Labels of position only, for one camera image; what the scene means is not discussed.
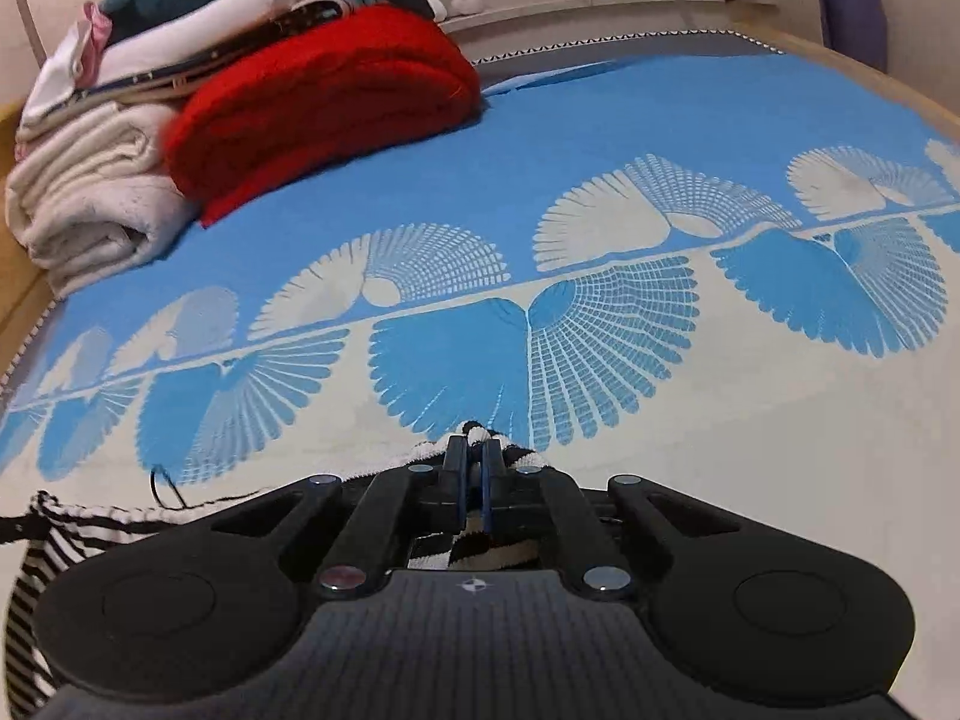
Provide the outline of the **black white striped hoodie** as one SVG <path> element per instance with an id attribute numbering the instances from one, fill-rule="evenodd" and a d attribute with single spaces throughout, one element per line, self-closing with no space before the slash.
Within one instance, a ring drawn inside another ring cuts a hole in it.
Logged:
<path id="1" fill-rule="evenodd" d="M 31 718 L 55 694 L 55 679 L 39 652 L 32 632 L 39 596 L 71 567 L 106 551 L 137 543 L 171 528 L 217 514 L 254 499 L 254 493 L 169 505 L 156 499 L 151 507 L 65 504 L 39 491 L 19 517 L 2 520 L 5 544 L 26 544 L 18 572 L 2 583 L 8 593 L 3 621 L 3 695 L 5 718 Z M 529 564 L 539 548 L 528 536 L 483 536 L 477 518 L 455 535 L 428 533 L 414 542 L 405 564 L 428 571 L 499 571 Z"/>

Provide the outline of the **folded clothes stack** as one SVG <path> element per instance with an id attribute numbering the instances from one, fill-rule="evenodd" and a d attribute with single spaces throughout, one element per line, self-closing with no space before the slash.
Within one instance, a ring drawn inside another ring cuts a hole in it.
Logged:
<path id="1" fill-rule="evenodd" d="M 377 0 L 433 18 L 428 0 Z M 47 57 L 21 109 L 16 140 L 25 145 L 73 117 L 82 94 L 129 76 L 182 64 L 302 0 L 99 0 L 82 6 Z"/>

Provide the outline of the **blue white patterned bedspread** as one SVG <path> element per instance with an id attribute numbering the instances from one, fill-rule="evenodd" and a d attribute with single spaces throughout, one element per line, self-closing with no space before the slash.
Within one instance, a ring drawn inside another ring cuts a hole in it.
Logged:
<path id="1" fill-rule="evenodd" d="M 784 39 L 480 62 L 482 114 L 20 305 L 2 509 L 197 507 L 477 421 L 859 554 L 958 712 L 958 121 Z"/>

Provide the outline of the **white folded blanket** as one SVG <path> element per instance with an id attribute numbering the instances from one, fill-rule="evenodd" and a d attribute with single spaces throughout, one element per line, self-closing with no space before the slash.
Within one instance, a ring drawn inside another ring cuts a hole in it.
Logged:
<path id="1" fill-rule="evenodd" d="M 155 260 L 197 218 L 164 162 L 176 117 L 169 104 L 103 104 L 44 137 L 8 174 L 8 231 L 57 298 Z"/>

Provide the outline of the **red folded blanket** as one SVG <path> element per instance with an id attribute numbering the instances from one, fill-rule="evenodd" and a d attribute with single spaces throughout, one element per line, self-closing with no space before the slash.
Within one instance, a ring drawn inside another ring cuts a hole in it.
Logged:
<path id="1" fill-rule="evenodd" d="M 323 167 L 454 130 L 480 98 L 439 26 L 370 5 L 215 73 L 167 127 L 164 160 L 208 227 Z"/>

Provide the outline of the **purple box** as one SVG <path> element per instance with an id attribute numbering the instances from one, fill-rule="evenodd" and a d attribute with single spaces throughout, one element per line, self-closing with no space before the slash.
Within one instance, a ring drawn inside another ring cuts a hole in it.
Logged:
<path id="1" fill-rule="evenodd" d="M 874 70 L 889 70 L 884 0 L 818 0 L 825 47 Z"/>

